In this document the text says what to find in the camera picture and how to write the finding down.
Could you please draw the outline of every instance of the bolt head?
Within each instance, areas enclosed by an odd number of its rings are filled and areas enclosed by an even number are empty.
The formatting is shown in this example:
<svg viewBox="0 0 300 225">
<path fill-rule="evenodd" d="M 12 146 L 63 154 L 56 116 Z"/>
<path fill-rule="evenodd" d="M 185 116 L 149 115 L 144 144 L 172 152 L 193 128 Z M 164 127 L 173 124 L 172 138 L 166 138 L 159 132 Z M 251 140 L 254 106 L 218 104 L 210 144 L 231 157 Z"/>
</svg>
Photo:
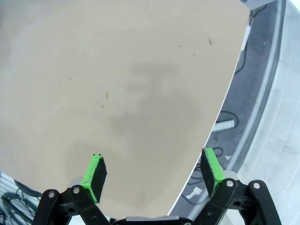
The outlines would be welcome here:
<svg viewBox="0 0 300 225">
<path fill-rule="evenodd" d="M 55 196 L 54 191 L 50 191 L 48 196 L 49 196 L 49 198 L 53 198 Z"/>
<path fill-rule="evenodd" d="M 226 182 L 226 185 L 229 186 L 229 187 L 232 187 L 233 186 L 233 182 L 231 180 L 229 180 L 229 181 Z"/>
<path fill-rule="evenodd" d="M 254 187 L 255 189 L 259 189 L 261 186 L 259 185 L 259 183 L 254 183 L 254 184 L 253 184 L 253 187 Z"/>
<path fill-rule="evenodd" d="M 79 187 L 75 187 L 75 188 L 73 189 L 73 192 L 74 192 L 75 194 L 77 194 L 79 191 L 80 191 Z"/>
</svg>

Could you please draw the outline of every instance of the green gripper pad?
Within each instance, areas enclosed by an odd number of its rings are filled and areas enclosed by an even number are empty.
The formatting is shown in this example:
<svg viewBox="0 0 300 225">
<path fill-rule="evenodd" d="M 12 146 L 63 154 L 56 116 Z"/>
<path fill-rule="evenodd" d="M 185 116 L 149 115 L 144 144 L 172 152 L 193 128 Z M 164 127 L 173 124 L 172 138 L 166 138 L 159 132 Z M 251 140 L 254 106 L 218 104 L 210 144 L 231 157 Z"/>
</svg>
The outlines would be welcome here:
<svg viewBox="0 0 300 225">
<path fill-rule="evenodd" d="M 100 202 L 106 175 L 107 171 L 103 156 L 94 154 L 85 172 L 81 186 L 90 192 L 95 204 Z"/>
<path fill-rule="evenodd" d="M 213 149 L 202 149 L 200 168 L 208 194 L 212 197 L 219 184 L 225 179 Z"/>
</svg>

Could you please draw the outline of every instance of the beige board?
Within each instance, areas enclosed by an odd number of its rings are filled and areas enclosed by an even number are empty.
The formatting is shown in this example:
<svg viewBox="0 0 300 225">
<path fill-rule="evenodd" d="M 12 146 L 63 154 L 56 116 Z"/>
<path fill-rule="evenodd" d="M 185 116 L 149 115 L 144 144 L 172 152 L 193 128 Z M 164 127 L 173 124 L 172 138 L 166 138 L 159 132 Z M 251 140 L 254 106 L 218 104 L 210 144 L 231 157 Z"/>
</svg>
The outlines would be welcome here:
<svg viewBox="0 0 300 225">
<path fill-rule="evenodd" d="M 166 215 L 226 95 L 248 9 L 2 1 L 0 16 L 0 170 L 62 192 L 101 153 L 106 215 Z"/>
</svg>

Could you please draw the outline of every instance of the white surface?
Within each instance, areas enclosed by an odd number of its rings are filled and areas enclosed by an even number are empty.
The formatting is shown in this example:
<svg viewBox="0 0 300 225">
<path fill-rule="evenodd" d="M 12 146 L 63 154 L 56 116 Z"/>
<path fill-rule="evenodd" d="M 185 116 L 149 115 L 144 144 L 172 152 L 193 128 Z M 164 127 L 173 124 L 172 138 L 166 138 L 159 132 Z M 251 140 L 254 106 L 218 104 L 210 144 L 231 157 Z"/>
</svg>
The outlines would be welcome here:
<svg viewBox="0 0 300 225">
<path fill-rule="evenodd" d="M 287 3 L 280 60 L 258 130 L 239 172 L 267 183 L 283 225 L 300 223 L 300 15 Z"/>
<path fill-rule="evenodd" d="M 64 191 L 101 153 L 105 215 L 167 214 L 224 100 L 248 9 L 238 0 L 1 8 L 0 170 Z"/>
<path fill-rule="evenodd" d="M 249 38 L 250 31 L 251 31 L 251 26 L 248 25 L 247 28 L 246 28 L 246 31 L 245 31 L 245 36 L 244 36 L 244 40 L 243 40 L 243 43 L 242 43 L 242 48 L 240 50 L 241 52 L 245 50 L 245 47 L 246 47 L 246 44 L 247 44 L 247 41 L 248 41 L 248 38 Z"/>
<path fill-rule="evenodd" d="M 297 12 L 300 13 L 300 0 L 287 0 L 297 9 Z"/>
<path fill-rule="evenodd" d="M 85 225 L 81 216 L 73 216 L 69 225 Z"/>
<path fill-rule="evenodd" d="M 222 122 L 215 123 L 212 132 L 220 131 L 220 130 L 226 130 L 234 127 L 234 120 L 226 120 Z"/>
<path fill-rule="evenodd" d="M 202 189 L 201 189 L 201 188 L 195 187 L 195 188 L 193 189 L 193 191 L 192 191 L 189 195 L 186 196 L 186 198 L 187 198 L 187 199 L 191 199 L 193 196 L 199 195 L 201 192 L 202 192 Z"/>
</svg>

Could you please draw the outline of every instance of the cardboard sheet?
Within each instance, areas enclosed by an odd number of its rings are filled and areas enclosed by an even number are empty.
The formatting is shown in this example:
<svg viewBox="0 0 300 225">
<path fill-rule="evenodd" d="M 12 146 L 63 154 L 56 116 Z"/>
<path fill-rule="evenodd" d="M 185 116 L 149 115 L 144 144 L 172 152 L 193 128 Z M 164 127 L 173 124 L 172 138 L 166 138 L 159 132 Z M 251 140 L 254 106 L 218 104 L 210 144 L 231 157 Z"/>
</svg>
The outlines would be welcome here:
<svg viewBox="0 0 300 225">
<path fill-rule="evenodd" d="M 62 192 L 101 153 L 106 215 L 166 215 L 226 95 L 248 9 L 238 0 L 0 8 L 0 170 Z"/>
</svg>

